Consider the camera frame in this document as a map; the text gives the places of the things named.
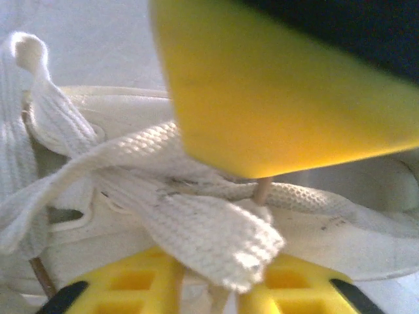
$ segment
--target yellow block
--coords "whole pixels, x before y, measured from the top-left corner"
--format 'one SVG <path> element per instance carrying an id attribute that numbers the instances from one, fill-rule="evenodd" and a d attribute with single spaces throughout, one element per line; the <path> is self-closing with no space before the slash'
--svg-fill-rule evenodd
<path id="1" fill-rule="evenodd" d="M 419 87 L 237 0 L 151 0 L 187 152 L 243 177 L 419 146 Z"/>
<path id="2" fill-rule="evenodd" d="M 178 314 L 183 267 L 158 248 L 76 278 L 88 288 L 65 314 Z"/>
<path id="3" fill-rule="evenodd" d="M 269 266 L 263 284 L 239 298 L 239 314 L 358 314 L 330 284 L 351 283 L 345 275 L 281 254 Z"/>

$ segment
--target white shoelace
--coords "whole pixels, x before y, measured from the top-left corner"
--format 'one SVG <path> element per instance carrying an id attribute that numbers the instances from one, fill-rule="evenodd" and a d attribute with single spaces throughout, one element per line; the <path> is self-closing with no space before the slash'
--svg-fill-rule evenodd
<path id="1" fill-rule="evenodd" d="M 18 66 L 34 76 L 27 122 L 32 135 L 71 158 L 59 171 L 38 180 L 22 120 Z M 248 200 L 254 184 L 229 182 L 190 159 L 173 122 L 101 142 L 51 82 L 46 46 L 33 35 L 15 33 L 3 44 L 0 71 L 0 253 L 37 256 L 47 245 L 45 205 L 57 198 L 65 203 L 65 193 L 77 198 L 74 193 L 81 190 L 74 187 L 83 182 L 139 215 L 166 252 L 213 284 L 247 292 L 263 280 L 264 269 L 285 241 L 272 226 L 270 211 Z M 193 195 L 180 192 L 185 187 Z M 267 202 L 340 216 L 377 232 L 419 236 L 418 230 L 329 192 L 276 183 Z"/>

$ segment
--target gray surface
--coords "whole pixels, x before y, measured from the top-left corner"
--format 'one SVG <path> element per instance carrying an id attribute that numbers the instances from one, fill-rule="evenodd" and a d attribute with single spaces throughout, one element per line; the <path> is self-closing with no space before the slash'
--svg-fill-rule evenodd
<path id="1" fill-rule="evenodd" d="M 165 89 L 146 0 L 34 2 L 39 9 L 21 29 L 49 46 L 56 84 Z M 358 285 L 389 314 L 419 313 L 419 274 Z"/>

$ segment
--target shoelace bow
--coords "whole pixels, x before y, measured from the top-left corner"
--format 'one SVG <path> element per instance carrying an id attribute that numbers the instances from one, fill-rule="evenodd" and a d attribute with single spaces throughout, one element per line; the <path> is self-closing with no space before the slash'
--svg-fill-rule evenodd
<path id="1" fill-rule="evenodd" d="M 75 193 L 88 206 L 93 188 L 136 213 L 153 239 L 184 265 L 238 292 L 263 279 L 285 242 L 266 207 L 248 199 L 255 184 L 235 184 L 183 151 L 168 122 L 102 141 L 70 100 L 51 82 L 45 44 L 15 33 L 3 43 L 0 63 L 0 253 L 32 258 L 46 247 L 45 205 Z M 37 179 L 22 120 L 18 66 L 34 76 L 28 126 L 45 147 L 70 157 L 56 173 Z M 82 184 L 86 188 L 76 188 Z M 187 188 L 188 193 L 181 191 Z M 303 213 L 340 216 L 360 228 L 418 237 L 394 221 L 333 193 L 276 183 L 267 204 Z"/>

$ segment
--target dark fabric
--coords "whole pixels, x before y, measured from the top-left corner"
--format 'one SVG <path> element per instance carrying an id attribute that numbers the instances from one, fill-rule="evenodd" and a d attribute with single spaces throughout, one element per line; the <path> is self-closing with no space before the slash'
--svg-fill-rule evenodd
<path id="1" fill-rule="evenodd" d="M 419 83 L 419 0 L 237 0 Z"/>
<path id="2" fill-rule="evenodd" d="M 77 281 L 57 292 L 36 314 L 64 314 L 87 289 L 86 281 Z"/>
<path id="3" fill-rule="evenodd" d="M 340 279 L 332 279 L 330 282 L 360 314 L 385 314 L 356 286 Z"/>

